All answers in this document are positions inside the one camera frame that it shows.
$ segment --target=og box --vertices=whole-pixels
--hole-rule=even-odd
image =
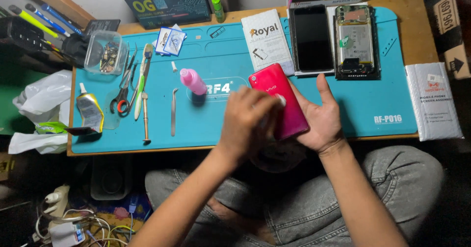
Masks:
[[[146,29],[211,21],[208,0],[125,0]]]

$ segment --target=black phone screen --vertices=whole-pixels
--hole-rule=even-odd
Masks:
[[[294,27],[300,71],[334,69],[324,6],[294,10]]]

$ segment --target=red vivo phone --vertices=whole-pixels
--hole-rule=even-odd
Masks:
[[[269,95],[279,94],[286,100],[274,133],[277,141],[309,129],[308,121],[280,64],[275,63],[250,75],[249,82],[253,89],[265,91]]]

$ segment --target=pink bottle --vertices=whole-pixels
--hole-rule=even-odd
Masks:
[[[195,70],[183,68],[180,70],[180,81],[188,87],[194,94],[203,95],[207,91],[206,83],[201,79]]]

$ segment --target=hand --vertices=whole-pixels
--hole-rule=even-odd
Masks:
[[[215,149],[221,150],[233,166],[239,166],[273,135],[280,106],[278,98],[246,86],[231,92]]]
[[[292,83],[291,87],[310,126],[307,132],[297,137],[298,142],[318,154],[325,153],[340,143],[344,139],[340,109],[330,91],[326,76],[317,76],[317,89],[321,94],[322,106],[308,101]]]

